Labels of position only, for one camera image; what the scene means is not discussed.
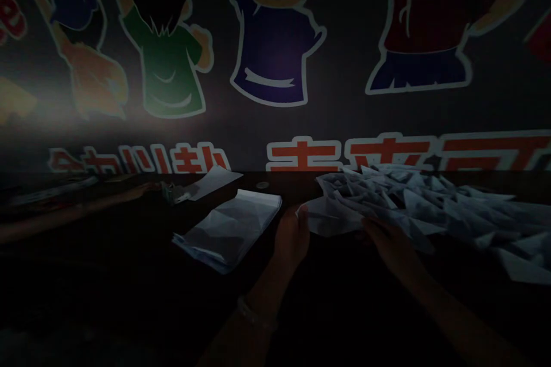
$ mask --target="small object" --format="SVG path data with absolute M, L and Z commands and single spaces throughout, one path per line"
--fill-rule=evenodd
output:
M 173 183 L 161 182 L 162 197 L 171 205 L 179 204 L 191 198 L 191 194 L 185 188 Z
M 257 313 L 249 308 L 249 306 L 245 302 L 245 298 L 243 297 L 243 295 L 241 295 L 237 300 L 237 309 L 239 313 L 243 317 L 245 317 L 245 319 L 249 321 L 252 325 L 259 326 L 260 328 L 268 330 L 271 333 L 277 330 L 277 322 L 272 324 L 264 321 Z

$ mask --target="cartoon child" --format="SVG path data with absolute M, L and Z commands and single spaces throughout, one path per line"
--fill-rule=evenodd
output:
M 184 22 L 192 0 L 118 0 L 126 35 L 142 59 L 143 106 L 158 118 L 203 113 L 205 99 L 196 71 L 214 62 L 212 36 Z
M 255 102 L 300 106 L 308 102 L 306 59 L 327 31 L 304 8 L 306 0 L 230 0 L 240 23 L 231 84 Z
M 381 60 L 368 95 L 467 86 L 472 79 L 463 48 L 512 15 L 524 0 L 389 0 L 379 41 Z
M 122 67 L 101 51 L 106 16 L 100 0 L 34 0 L 58 54 L 71 69 L 75 107 L 82 118 L 98 111 L 125 119 L 128 85 Z

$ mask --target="paper sheet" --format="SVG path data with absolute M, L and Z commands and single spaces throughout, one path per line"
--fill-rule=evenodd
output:
M 190 201 L 197 201 L 242 176 L 243 174 L 231 172 L 216 165 L 202 179 L 186 186 L 184 190 L 191 194 Z
M 336 200 L 321 197 L 308 201 L 306 205 L 310 232 L 331 237 L 362 229 L 363 215 Z
M 278 195 L 239 189 L 235 198 L 213 209 L 173 242 L 221 274 L 233 270 L 281 207 Z
M 216 165 L 203 178 L 186 187 L 164 183 L 162 193 L 165 199 L 172 205 L 179 204 L 185 200 L 197 201 L 242 176 L 243 174 L 228 171 Z

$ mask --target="stack of paper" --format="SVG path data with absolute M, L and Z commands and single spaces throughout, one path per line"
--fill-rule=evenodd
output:
M 345 169 L 317 181 L 324 195 L 306 204 L 310 230 L 318 235 L 356 231 L 364 216 L 375 216 L 402 228 L 419 251 L 434 252 L 426 236 L 446 232 L 477 249 L 498 247 L 514 280 L 551 283 L 551 206 L 456 187 L 405 165 Z M 531 246 L 529 253 L 523 245 Z
M 162 182 L 162 196 L 171 205 L 185 200 L 197 201 L 242 176 L 216 165 L 203 178 L 186 187 Z
M 233 270 L 270 224 L 281 197 L 239 189 L 184 236 L 172 241 L 193 258 L 221 274 Z

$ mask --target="person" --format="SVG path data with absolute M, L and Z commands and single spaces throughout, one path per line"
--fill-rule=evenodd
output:
M 22 221 L 0 224 L 0 244 L 22 240 L 35 234 L 69 224 L 111 206 L 134 201 L 146 192 L 156 189 L 159 189 L 157 184 L 148 182 L 126 192 L 100 198 L 95 201 L 83 202 Z
M 230 82 L 269 106 L 308 102 L 306 59 L 327 31 L 304 8 L 306 0 L 230 0 L 240 23 L 239 51 Z
M 207 347 L 197 367 L 264 365 L 285 290 L 308 252 L 308 210 L 301 207 L 298 218 L 295 211 L 293 207 L 284 214 L 268 266 L 252 290 L 239 300 L 238 309 Z M 365 218 L 363 227 L 390 272 L 415 297 L 467 363 L 530 365 L 515 347 L 430 277 L 400 228 L 377 218 Z
M 388 0 L 381 59 L 366 94 L 467 86 L 472 68 L 463 53 L 514 14 L 525 0 Z
M 126 119 L 128 83 L 121 65 L 101 52 L 107 29 L 100 0 L 34 0 L 48 25 L 58 54 L 71 70 L 80 116 L 90 112 Z
M 158 118 L 203 113 L 205 98 L 196 71 L 214 63 L 212 36 L 184 21 L 192 0 L 117 0 L 126 35 L 141 55 L 143 107 Z

